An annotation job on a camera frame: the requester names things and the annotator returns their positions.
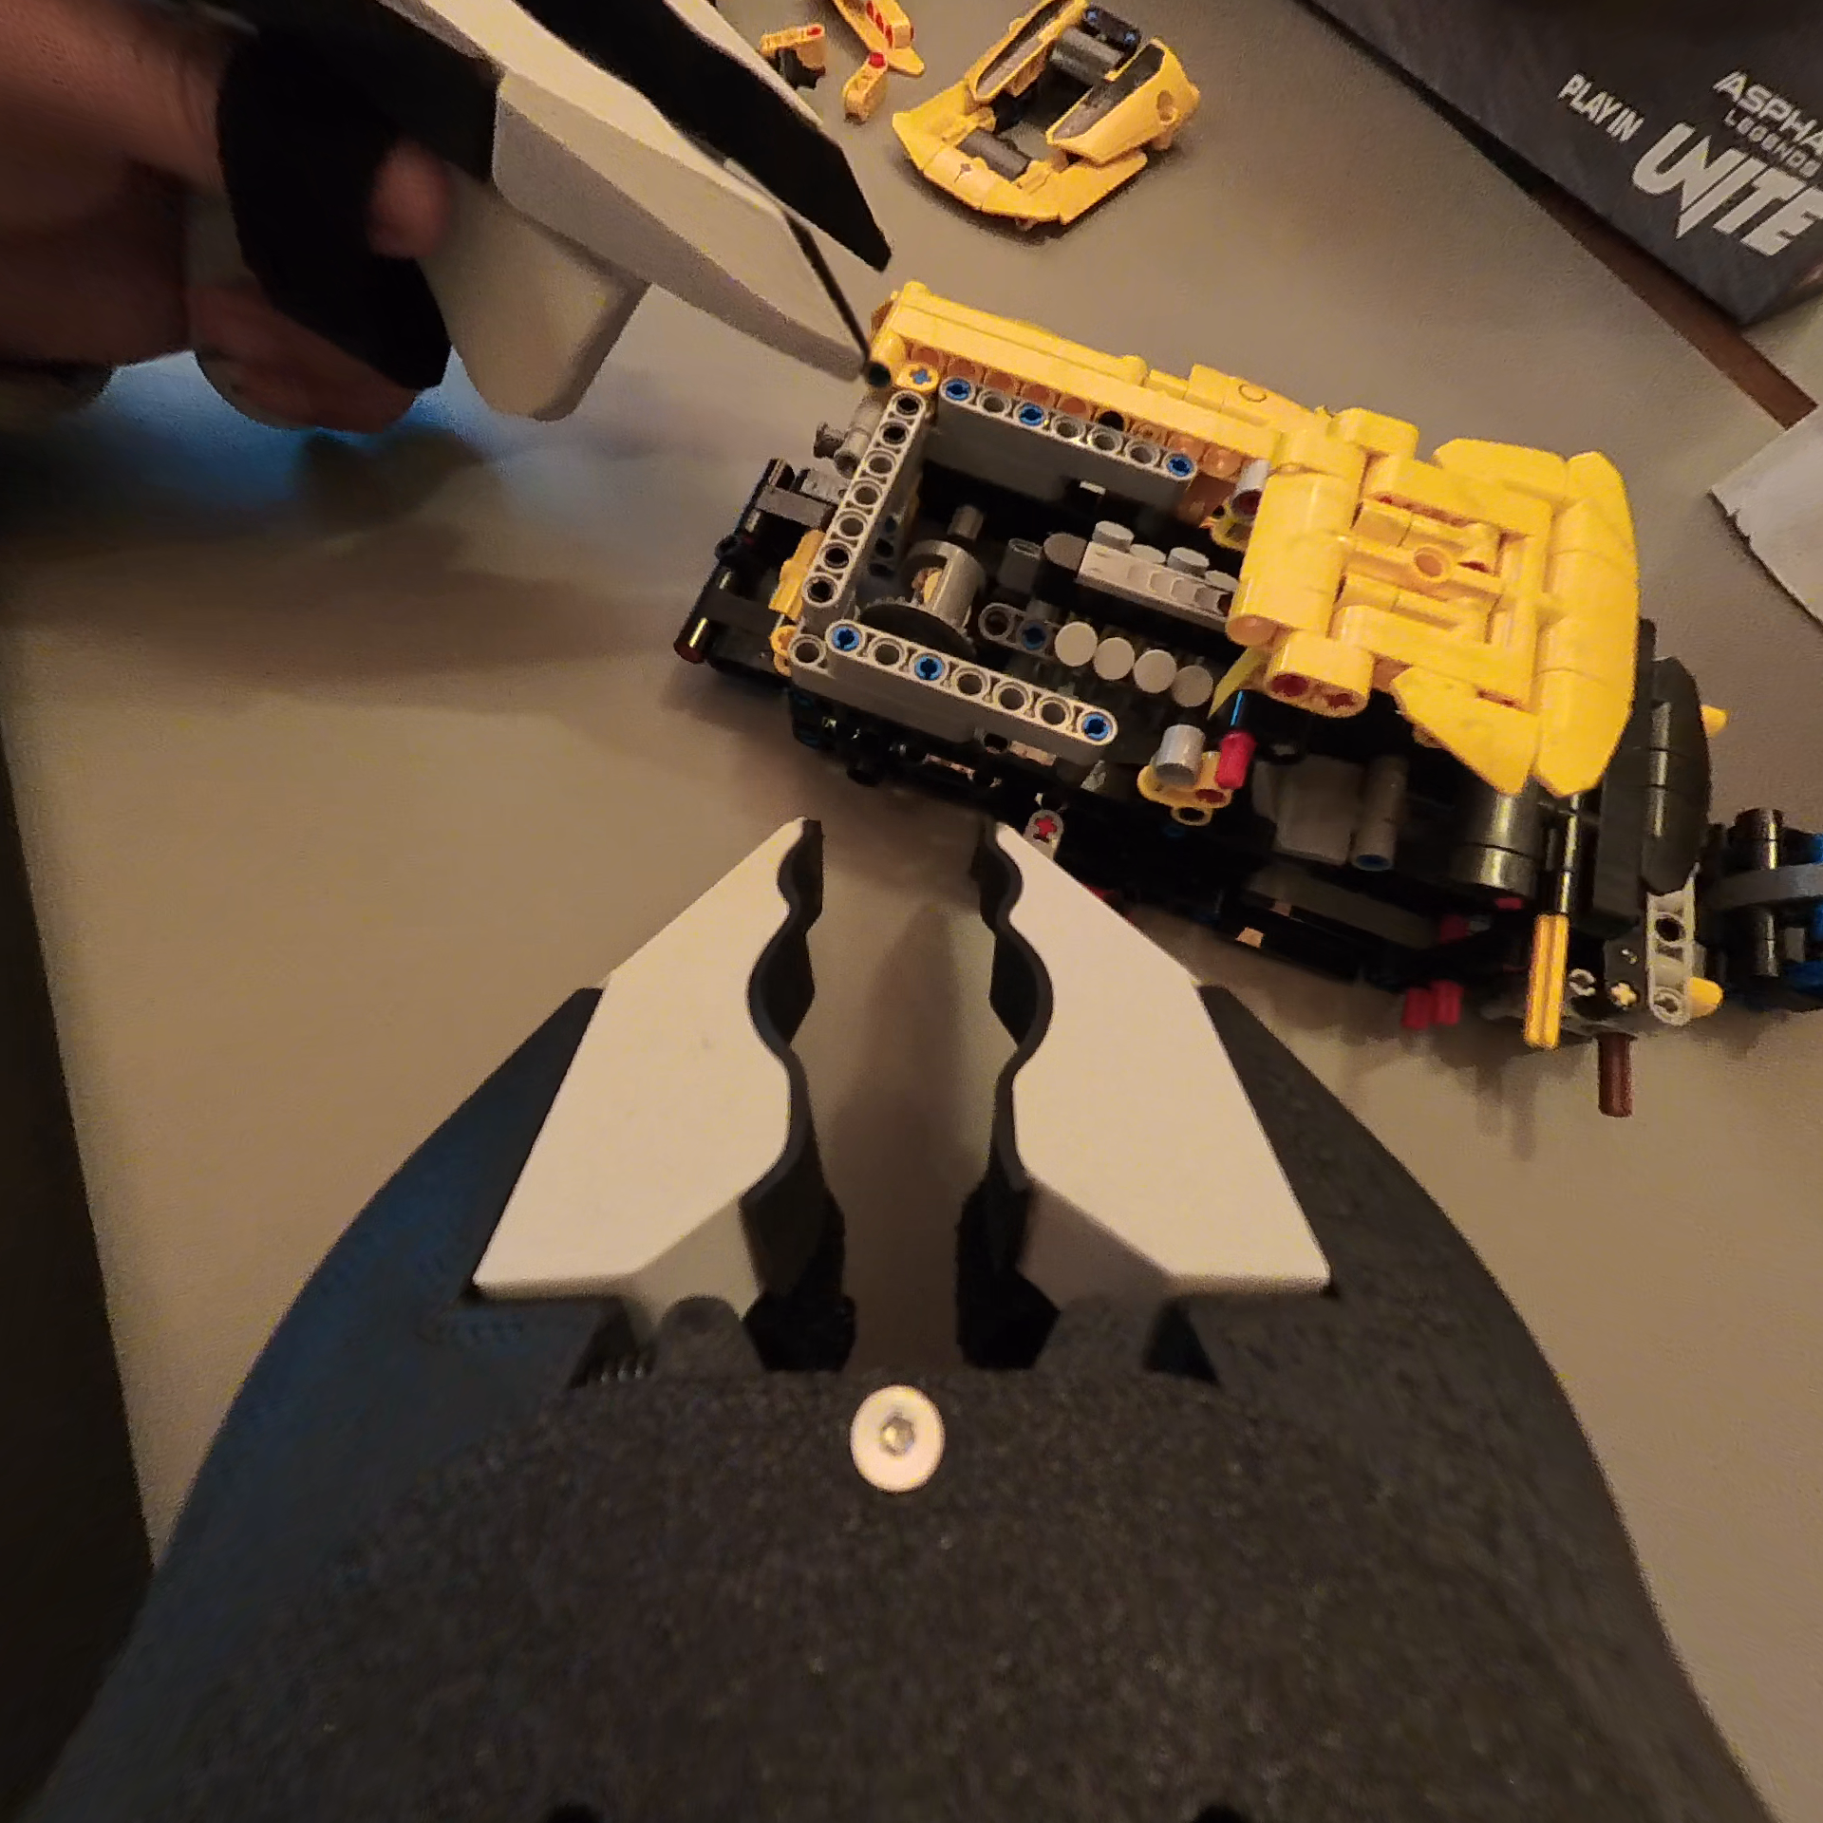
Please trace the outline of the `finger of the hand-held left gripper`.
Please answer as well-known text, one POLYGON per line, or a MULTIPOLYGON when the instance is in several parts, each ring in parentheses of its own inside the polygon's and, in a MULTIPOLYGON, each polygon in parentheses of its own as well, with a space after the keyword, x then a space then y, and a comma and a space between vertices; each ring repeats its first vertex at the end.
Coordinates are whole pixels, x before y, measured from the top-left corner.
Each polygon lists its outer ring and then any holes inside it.
MULTIPOLYGON (((679 7, 724 48, 742 39, 712 5, 679 7)), ((746 54, 762 60, 749 44, 746 54)), ((492 183, 514 210, 612 275, 643 281, 645 296, 663 290, 822 373, 858 370, 785 223, 795 210, 528 17, 507 35, 494 124, 492 183)), ((795 214, 815 241, 833 241, 795 214)))
POLYGON ((891 246, 847 154, 739 37, 724 48, 666 1, 545 1, 540 21, 866 267, 889 265, 891 246))

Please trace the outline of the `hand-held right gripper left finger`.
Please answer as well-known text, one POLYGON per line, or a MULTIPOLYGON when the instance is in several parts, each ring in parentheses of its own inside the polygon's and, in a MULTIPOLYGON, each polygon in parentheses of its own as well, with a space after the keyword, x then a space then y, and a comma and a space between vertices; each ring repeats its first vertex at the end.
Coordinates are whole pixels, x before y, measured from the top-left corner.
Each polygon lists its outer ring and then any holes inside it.
POLYGON ((692 1297, 763 1362, 845 1362, 845 1218, 792 1041, 814 1000, 819 823, 785 823, 599 986, 472 1274, 494 1304, 607 1297, 632 1332, 692 1297))

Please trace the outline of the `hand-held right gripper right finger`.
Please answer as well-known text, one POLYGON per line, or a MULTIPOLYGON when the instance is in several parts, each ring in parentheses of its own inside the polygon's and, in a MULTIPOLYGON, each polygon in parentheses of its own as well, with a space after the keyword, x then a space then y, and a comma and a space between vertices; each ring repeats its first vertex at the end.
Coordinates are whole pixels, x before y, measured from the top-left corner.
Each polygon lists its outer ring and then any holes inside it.
POLYGON ((1083 1297, 1326 1292, 1213 994, 1011 827, 982 828, 972 877, 1014 1055, 963 1204, 963 1359, 1036 1360, 1083 1297))

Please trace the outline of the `thin black toy axle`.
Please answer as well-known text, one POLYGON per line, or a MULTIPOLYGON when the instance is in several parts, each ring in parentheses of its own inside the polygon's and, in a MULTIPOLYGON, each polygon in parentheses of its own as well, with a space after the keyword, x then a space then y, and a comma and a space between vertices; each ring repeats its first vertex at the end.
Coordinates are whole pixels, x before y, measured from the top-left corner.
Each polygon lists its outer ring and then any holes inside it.
POLYGON ((828 267, 828 262, 824 259, 824 252, 822 252, 822 246, 814 236, 814 228, 802 223, 795 212, 785 212, 785 223, 788 223, 795 241, 799 242, 808 265, 811 267, 811 273, 819 278, 822 290, 826 292, 831 306, 835 307, 835 314, 839 316, 841 327, 847 329, 847 334, 852 343, 852 349, 856 349, 856 355, 858 355, 858 373, 866 373, 866 368, 871 364, 867 337, 862 329, 862 324, 859 324, 859 318, 858 318, 858 314, 850 306, 849 296, 845 292, 835 273, 828 267))

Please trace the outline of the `yellow toy car chassis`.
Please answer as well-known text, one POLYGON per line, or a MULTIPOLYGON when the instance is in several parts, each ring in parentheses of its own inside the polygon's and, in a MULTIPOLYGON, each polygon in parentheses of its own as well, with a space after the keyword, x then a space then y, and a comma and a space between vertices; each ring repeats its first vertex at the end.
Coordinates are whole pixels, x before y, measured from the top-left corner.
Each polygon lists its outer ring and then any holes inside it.
POLYGON ((1702 698, 1597 452, 1171 376, 907 281, 676 630, 858 784, 1113 909, 1530 1049, 1819 1011, 1819 834, 1712 815, 1702 698))

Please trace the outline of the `grey desk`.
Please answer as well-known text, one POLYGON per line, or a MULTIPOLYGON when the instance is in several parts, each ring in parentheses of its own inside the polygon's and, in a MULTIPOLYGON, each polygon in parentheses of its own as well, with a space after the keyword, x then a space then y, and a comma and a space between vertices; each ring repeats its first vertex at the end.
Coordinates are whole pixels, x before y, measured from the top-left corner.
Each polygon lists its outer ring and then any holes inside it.
MULTIPOLYGON (((1368 405, 1430 447, 1600 449, 1647 612, 1730 711, 1717 813, 1819 827, 1819 630, 1707 491, 1785 405, 1629 292, 1300 5, 1133 5, 1201 86, 1055 241, 914 176, 895 106, 1023 5, 909 5, 923 83, 839 115, 895 278, 1185 373, 1368 405)), ((856 1364, 956 1360, 956 1206, 1006 1035, 972 819, 871 790, 673 655, 768 458, 850 391, 660 296, 556 426, 464 376, 386 441, 240 421, 187 361, 5 444, 5 727, 144 1512, 163 1543, 306 1274, 580 986, 795 813, 826 828, 802 1057, 849 1220, 856 1364)), ((1659 1606, 1781 1818, 1819 1818, 1819 1015, 1521 1055, 1143 926, 1224 982, 1472 1239, 1549 1354, 1659 1606)))

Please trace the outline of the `person's left hand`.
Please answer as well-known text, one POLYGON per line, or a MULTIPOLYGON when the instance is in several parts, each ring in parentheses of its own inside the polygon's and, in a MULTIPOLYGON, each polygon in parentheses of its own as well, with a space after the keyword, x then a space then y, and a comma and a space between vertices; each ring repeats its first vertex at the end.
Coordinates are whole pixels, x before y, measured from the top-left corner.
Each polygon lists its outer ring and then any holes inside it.
POLYGON ((267 424, 365 437, 416 402, 257 280, 191 275, 191 200, 223 194, 233 56, 215 23, 169 5, 5 5, 5 426, 187 352, 267 424))

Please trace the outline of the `yellow toy car hood panel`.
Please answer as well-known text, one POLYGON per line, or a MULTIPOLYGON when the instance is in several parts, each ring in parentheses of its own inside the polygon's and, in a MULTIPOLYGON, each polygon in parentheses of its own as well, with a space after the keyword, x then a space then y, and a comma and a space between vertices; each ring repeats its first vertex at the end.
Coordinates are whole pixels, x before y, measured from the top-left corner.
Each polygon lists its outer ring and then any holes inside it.
POLYGON ((1044 1, 891 126, 936 191, 1032 229, 1065 228, 1128 184, 1197 108, 1160 37, 1106 5, 1044 1))

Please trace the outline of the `toy car set box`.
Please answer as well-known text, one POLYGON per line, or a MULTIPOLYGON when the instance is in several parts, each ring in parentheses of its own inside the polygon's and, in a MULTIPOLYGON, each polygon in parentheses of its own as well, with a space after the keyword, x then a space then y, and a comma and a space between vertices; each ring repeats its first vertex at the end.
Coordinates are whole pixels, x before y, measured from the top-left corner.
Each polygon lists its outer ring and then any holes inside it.
POLYGON ((1819 1, 1315 9, 1737 325, 1819 292, 1819 1))

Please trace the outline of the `toy car instruction booklet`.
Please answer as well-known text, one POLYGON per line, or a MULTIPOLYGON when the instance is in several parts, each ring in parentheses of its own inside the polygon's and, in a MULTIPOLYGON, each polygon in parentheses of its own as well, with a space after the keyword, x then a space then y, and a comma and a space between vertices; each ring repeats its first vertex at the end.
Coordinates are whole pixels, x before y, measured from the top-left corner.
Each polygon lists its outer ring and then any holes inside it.
POLYGON ((1715 481, 1710 497, 1766 574, 1821 622, 1821 405, 1715 481))

